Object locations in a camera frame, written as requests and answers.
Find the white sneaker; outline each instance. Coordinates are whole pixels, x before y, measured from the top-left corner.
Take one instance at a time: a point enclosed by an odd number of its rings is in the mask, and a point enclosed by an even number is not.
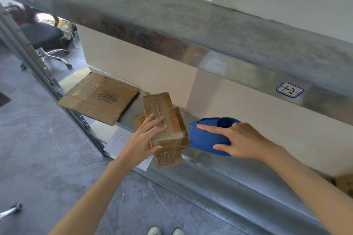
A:
[[[159,227],[153,227],[150,229],[147,235],[162,235],[162,232]]]
[[[172,235],[185,235],[182,229],[176,229]]]

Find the right hand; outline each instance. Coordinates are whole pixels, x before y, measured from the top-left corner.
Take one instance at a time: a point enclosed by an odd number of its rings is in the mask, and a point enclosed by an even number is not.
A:
[[[216,144],[213,148],[225,151],[233,157],[266,161],[267,157],[274,153],[285,151],[284,148],[265,138],[248,123],[233,123],[229,128],[198,124],[197,128],[229,138],[232,143],[230,146]]]

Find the chair leg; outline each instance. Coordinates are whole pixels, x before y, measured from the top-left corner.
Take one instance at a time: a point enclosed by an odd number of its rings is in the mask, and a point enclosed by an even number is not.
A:
[[[65,54],[70,54],[70,51],[69,51],[69,50],[65,50],[65,49],[55,49],[55,50],[51,50],[51,51],[47,52],[47,54],[55,54],[55,53],[60,52],[60,51],[64,51]]]
[[[62,63],[64,63],[66,65],[66,67],[68,67],[69,69],[72,68],[72,65],[70,63],[68,63],[65,59],[61,58],[61,57],[55,57],[55,56],[51,56],[51,55],[47,55],[47,57],[52,58],[52,59],[56,59],[61,61]]]
[[[14,206],[12,206],[10,209],[7,209],[6,211],[3,211],[0,213],[0,220],[2,220],[4,217],[11,215],[13,213],[18,213],[21,211],[23,208],[22,203],[16,203]]]

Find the white paper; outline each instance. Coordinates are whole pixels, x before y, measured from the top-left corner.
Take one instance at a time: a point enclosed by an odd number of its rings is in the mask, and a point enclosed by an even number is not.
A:
[[[104,147],[104,150],[108,152],[112,158],[115,159],[119,155],[121,150],[124,148],[125,144],[128,142],[131,135],[132,135],[131,132],[121,127],[118,127],[117,131],[114,133],[112,138],[108,141],[108,143]],[[141,170],[146,171],[152,159],[153,159],[153,156],[148,157],[137,167],[140,168]]]

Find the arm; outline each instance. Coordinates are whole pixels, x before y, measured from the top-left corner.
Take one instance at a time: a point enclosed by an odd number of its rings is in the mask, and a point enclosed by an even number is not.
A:
[[[353,231],[353,199],[303,165],[284,148],[262,136],[248,123],[230,128],[198,125],[198,128],[229,138],[232,145],[214,145],[233,157],[265,162],[294,190],[332,235]]]
[[[131,135],[119,156],[108,164],[92,187],[56,224],[50,235],[95,233],[110,200],[126,174],[161,148],[154,146],[147,149],[147,142],[151,137],[166,128],[166,125],[155,126],[162,121],[162,117],[151,121],[152,119],[153,114]]]

